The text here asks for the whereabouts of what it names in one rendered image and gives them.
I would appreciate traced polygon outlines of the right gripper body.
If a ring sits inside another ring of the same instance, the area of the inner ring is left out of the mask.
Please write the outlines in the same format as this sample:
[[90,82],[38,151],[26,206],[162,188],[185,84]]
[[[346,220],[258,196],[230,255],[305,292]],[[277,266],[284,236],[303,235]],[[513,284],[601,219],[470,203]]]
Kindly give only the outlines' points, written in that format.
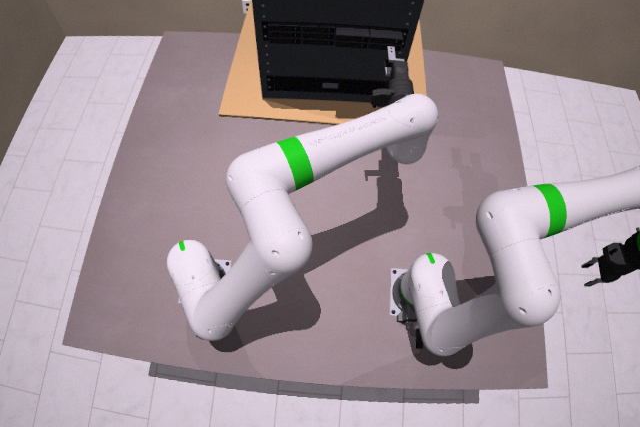
[[603,255],[598,258],[598,264],[603,282],[614,282],[622,275],[629,274],[637,269],[640,270],[640,251],[637,246],[637,236],[640,228],[637,227],[636,231],[638,233],[636,232],[629,237],[625,244],[611,243],[602,248]]

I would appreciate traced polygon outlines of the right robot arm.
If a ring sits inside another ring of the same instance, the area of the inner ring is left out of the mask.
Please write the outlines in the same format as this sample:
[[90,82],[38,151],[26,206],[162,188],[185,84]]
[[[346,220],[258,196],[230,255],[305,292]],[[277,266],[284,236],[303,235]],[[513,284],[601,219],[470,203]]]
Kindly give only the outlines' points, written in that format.
[[496,333],[541,325],[556,313],[561,293],[540,240],[633,209],[640,209],[640,166],[595,179],[494,192],[479,205],[476,227],[496,283],[460,305],[449,260],[423,254],[393,285],[402,310],[397,322],[408,329],[413,324],[416,349],[424,344],[438,356]]

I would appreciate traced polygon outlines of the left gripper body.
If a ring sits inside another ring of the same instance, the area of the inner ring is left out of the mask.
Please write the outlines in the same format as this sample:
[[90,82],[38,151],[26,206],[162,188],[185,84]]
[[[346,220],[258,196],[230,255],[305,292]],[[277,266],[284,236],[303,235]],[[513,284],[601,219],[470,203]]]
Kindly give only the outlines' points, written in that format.
[[408,63],[406,61],[393,62],[388,89],[372,91],[371,105],[373,105],[373,108],[376,108],[376,106],[386,107],[403,97],[414,94],[413,83],[409,79],[408,71]]

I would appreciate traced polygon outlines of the tan flat board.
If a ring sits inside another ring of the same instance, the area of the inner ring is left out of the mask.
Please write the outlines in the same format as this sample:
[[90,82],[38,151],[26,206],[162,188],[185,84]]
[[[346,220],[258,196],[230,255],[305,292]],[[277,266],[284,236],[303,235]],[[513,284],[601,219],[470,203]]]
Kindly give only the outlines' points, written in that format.
[[[262,98],[257,46],[250,1],[219,116],[337,125],[383,107],[367,102]],[[407,60],[414,94],[426,94],[420,21]]]

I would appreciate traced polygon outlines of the dark grey metal rack frame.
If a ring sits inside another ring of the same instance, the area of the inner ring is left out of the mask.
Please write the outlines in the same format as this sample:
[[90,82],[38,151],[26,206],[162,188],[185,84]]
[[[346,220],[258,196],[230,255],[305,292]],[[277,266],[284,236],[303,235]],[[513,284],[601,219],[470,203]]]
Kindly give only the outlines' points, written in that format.
[[388,89],[387,51],[269,44],[268,22],[402,29],[407,62],[424,0],[252,0],[262,98],[371,103]]

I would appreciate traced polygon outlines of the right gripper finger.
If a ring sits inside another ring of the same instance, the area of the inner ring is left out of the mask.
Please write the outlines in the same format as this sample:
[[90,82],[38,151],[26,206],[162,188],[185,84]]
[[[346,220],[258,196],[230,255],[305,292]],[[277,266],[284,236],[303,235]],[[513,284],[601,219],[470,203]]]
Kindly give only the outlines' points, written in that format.
[[585,284],[584,284],[584,287],[591,287],[591,286],[593,286],[593,285],[595,285],[595,284],[597,284],[597,283],[610,283],[610,282],[603,282],[603,281],[601,280],[601,278],[596,278],[596,279],[595,279],[595,280],[593,280],[593,281],[589,281],[589,282],[585,283]]
[[592,265],[594,265],[596,262],[598,262],[598,258],[599,257],[592,257],[592,260],[586,262],[585,264],[581,265],[582,268],[588,268]]

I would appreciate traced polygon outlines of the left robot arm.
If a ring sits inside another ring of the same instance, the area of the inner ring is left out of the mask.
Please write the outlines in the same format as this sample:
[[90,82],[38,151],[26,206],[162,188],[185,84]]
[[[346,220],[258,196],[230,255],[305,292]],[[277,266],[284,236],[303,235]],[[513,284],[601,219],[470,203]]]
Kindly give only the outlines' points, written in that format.
[[312,236],[290,193],[385,147],[396,162],[415,163],[424,155],[437,121],[435,103],[425,95],[410,94],[357,119],[237,157],[228,168],[226,184],[249,234],[240,257],[225,273],[196,240],[177,243],[167,257],[196,337],[226,337],[258,298],[310,259]]

